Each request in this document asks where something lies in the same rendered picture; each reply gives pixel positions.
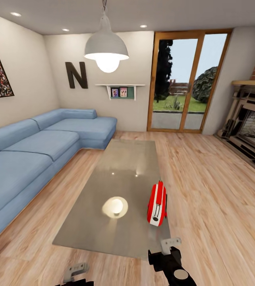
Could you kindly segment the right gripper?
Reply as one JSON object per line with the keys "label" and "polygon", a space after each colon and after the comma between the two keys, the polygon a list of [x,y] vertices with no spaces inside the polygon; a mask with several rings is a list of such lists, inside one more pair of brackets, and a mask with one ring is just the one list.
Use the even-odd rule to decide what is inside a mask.
{"label": "right gripper", "polygon": [[175,261],[176,263],[181,264],[181,257],[180,257],[180,251],[176,249],[174,246],[171,246],[170,248],[170,255],[163,255],[162,252],[157,253],[151,253],[150,250],[148,250],[148,258],[149,258],[149,264],[154,267],[155,272],[157,271],[163,271],[165,272],[165,267],[170,261]]}

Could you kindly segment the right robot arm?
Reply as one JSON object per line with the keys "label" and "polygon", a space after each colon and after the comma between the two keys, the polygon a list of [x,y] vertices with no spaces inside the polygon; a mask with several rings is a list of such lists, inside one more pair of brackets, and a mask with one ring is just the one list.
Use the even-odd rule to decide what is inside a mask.
{"label": "right robot arm", "polygon": [[182,267],[180,251],[175,248],[175,246],[181,244],[180,237],[161,240],[161,252],[152,254],[148,250],[149,264],[153,264],[155,272],[164,272],[169,286],[197,286],[193,278]]}

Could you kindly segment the radio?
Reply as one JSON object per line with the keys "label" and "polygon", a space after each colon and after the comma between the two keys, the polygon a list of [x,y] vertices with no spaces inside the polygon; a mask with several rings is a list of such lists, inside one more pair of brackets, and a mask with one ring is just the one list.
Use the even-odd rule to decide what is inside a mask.
{"label": "radio", "polygon": [[148,203],[147,220],[150,224],[160,226],[167,218],[166,213],[167,194],[163,182],[153,185]]}

